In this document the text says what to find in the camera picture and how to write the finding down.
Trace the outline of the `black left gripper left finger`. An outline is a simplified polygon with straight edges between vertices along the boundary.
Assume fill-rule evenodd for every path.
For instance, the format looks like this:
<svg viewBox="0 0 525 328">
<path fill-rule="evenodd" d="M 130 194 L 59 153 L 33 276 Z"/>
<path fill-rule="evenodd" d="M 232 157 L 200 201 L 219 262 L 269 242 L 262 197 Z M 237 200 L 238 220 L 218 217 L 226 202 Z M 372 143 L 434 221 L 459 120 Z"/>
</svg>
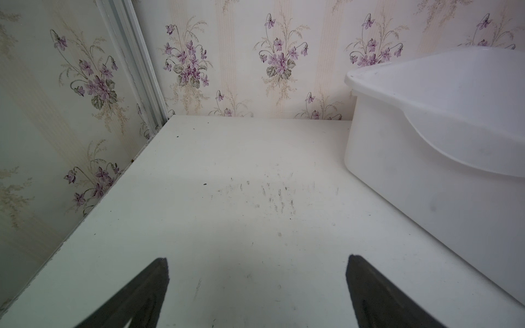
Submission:
<svg viewBox="0 0 525 328">
<path fill-rule="evenodd" d="M 78 327 L 156 327 L 169 284 L 166 258 L 157 258 Z"/>
</svg>

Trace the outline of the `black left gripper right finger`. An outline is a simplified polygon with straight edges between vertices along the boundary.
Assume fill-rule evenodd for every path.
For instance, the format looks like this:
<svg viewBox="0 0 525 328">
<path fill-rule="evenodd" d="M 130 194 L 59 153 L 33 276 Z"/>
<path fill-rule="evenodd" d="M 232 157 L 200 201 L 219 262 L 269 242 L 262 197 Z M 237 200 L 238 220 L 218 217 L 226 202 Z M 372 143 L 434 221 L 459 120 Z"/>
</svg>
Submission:
<svg viewBox="0 0 525 328">
<path fill-rule="evenodd" d="M 443 327 L 359 255 L 350 255 L 346 280 L 359 327 Z"/>
</svg>

